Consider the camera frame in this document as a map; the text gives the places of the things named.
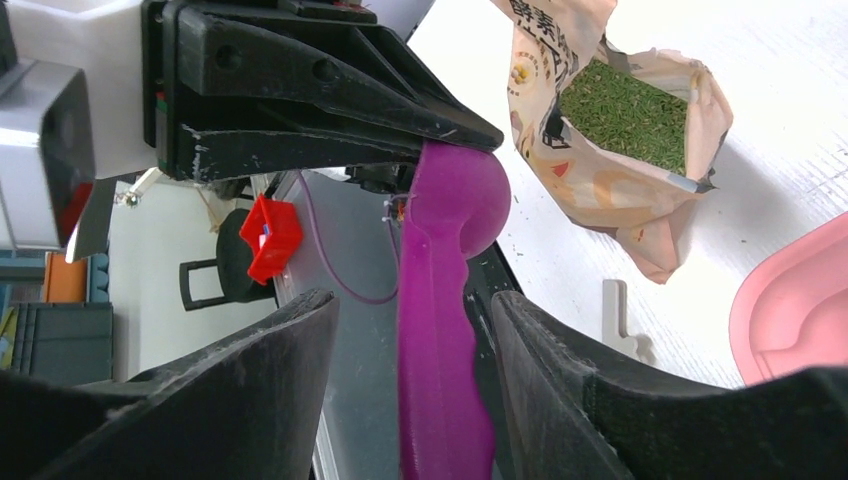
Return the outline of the beige cat litter bag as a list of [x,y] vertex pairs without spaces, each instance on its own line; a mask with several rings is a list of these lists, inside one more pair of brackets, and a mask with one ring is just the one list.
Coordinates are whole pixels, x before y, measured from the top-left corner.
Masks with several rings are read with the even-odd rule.
[[[513,23],[507,97],[516,149],[566,216],[614,238],[649,280],[680,266],[688,206],[712,189],[733,113],[712,72],[676,50],[628,54],[607,39],[612,1],[502,1]],[[604,148],[559,103],[592,65],[681,100],[683,174]]]

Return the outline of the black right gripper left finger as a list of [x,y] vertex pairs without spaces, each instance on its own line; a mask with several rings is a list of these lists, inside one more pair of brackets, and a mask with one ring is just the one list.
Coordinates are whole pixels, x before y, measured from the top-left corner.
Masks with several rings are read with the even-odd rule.
[[124,382],[1,376],[5,479],[306,479],[340,303],[309,290]]

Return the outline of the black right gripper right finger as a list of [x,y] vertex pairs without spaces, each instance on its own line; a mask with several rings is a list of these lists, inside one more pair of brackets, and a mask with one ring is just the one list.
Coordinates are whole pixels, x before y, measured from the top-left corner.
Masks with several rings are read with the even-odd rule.
[[517,292],[492,300],[521,479],[843,479],[847,371],[738,390],[643,364]]

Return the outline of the purple litter scoop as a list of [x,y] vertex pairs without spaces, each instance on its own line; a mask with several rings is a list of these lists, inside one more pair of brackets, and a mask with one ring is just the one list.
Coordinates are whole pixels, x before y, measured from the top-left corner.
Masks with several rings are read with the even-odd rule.
[[489,479],[495,433],[474,378],[464,307],[468,259],[496,240],[510,210],[491,153],[425,143],[405,208],[397,311],[404,479]]

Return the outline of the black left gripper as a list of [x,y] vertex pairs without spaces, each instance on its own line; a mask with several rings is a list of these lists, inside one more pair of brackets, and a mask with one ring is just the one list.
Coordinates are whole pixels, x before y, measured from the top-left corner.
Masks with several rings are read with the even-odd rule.
[[[173,45],[165,8],[140,7],[143,128],[173,179],[415,163],[423,139],[483,151],[502,144],[496,127],[363,6],[183,3],[173,9]],[[169,106],[185,126],[185,157],[168,143]]]

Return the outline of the white bag clip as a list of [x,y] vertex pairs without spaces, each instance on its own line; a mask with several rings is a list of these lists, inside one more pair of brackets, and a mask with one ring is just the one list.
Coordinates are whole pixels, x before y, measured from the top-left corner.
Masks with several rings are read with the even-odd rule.
[[632,335],[628,330],[627,285],[623,280],[602,281],[601,342],[643,364],[655,365],[650,338]]

